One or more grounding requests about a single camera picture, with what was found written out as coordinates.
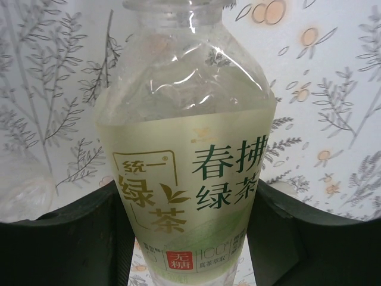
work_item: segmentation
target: red square badge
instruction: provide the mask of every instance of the red square badge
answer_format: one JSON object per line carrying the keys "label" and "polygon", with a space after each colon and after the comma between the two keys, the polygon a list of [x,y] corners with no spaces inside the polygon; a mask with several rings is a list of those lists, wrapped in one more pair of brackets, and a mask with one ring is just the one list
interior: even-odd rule
{"label": "red square badge", "polygon": [[167,251],[168,265],[170,269],[174,270],[192,270],[193,257],[192,252],[172,252]]}

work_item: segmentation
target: bottle neck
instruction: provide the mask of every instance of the bottle neck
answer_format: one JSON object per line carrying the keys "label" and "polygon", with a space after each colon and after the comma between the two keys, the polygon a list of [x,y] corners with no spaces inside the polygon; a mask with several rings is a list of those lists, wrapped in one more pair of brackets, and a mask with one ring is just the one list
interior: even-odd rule
{"label": "bottle neck", "polygon": [[197,30],[222,22],[222,8],[181,11],[175,13],[139,12],[139,24],[155,30],[183,29],[196,33]]}

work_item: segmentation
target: floral wallpaper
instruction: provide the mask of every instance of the floral wallpaper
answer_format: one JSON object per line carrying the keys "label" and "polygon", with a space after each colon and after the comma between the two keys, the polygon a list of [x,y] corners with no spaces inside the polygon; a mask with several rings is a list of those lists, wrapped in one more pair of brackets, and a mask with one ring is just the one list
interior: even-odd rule
{"label": "floral wallpaper", "polygon": [[[91,114],[136,20],[121,0],[0,7],[1,152],[51,171],[56,209],[113,179]],[[277,96],[261,178],[326,212],[381,217],[380,2],[238,0],[224,23]],[[135,250],[129,285],[152,285]],[[248,254],[235,283],[255,285]]]}

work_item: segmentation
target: bottle label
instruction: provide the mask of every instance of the bottle label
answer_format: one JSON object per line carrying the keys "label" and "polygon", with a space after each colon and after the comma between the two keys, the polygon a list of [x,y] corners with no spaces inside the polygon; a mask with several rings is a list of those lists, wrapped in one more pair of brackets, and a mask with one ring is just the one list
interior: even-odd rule
{"label": "bottle label", "polygon": [[237,259],[271,110],[98,126],[149,265],[200,273]]}

